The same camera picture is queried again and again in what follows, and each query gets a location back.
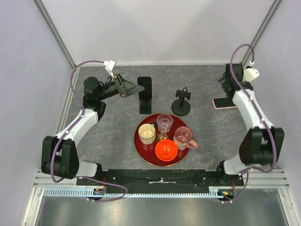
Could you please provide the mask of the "black cased phone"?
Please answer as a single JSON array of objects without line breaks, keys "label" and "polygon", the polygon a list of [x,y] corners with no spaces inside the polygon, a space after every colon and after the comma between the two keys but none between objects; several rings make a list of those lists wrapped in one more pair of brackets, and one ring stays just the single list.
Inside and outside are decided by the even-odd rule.
[{"label": "black cased phone", "polygon": [[152,99],[152,79],[150,76],[140,76],[137,78],[138,85],[143,86],[144,90],[139,92],[139,100]]}]

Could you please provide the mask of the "pink cased phone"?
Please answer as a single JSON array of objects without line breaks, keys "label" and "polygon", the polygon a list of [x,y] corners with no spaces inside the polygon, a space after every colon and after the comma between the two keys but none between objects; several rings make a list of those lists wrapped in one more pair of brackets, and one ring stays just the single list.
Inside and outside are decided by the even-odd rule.
[{"label": "pink cased phone", "polygon": [[229,97],[215,97],[212,99],[212,102],[215,109],[236,108],[236,105]]}]

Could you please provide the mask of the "black round-base clamp stand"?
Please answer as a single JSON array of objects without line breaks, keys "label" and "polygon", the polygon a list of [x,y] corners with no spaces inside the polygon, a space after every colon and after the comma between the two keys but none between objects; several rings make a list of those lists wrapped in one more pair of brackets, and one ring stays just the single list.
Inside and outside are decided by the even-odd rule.
[{"label": "black round-base clamp stand", "polygon": [[189,114],[191,106],[189,100],[191,93],[188,91],[187,87],[184,87],[182,90],[177,90],[175,97],[178,99],[175,100],[171,105],[172,112],[177,116],[185,116]]}]

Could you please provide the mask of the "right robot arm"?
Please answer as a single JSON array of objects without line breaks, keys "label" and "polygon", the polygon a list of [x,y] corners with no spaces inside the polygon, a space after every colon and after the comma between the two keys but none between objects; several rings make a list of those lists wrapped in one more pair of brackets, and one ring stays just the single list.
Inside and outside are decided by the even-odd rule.
[{"label": "right robot arm", "polygon": [[215,179],[220,185],[227,185],[232,175],[242,175],[249,170],[271,172],[279,159],[285,137],[282,128],[276,128],[264,115],[255,98],[251,81],[259,76],[252,66],[226,64],[225,72],[218,79],[226,93],[225,97],[213,98],[215,109],[237,108],[246,125],[245,135],[238,154],[219,163]]}]

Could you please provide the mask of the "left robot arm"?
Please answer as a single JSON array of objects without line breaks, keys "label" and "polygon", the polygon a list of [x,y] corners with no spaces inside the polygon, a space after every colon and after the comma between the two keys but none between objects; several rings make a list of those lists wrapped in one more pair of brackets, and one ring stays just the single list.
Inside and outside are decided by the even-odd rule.
[{"label": "left robot arm", "polygon": [[54,137],[47,136],[42,143],[41,171],[52,177],[73,179],[87,177],[93,185],[103,181],[103,173],[96,163],[79,160],[77,145],[85,134],[103,117],[105,99],[114,95],[128,97],[144,90],[144,86],[114,75],[109,82],[103,83],[96,77],[84,81],[83,106],[77,117]]}]

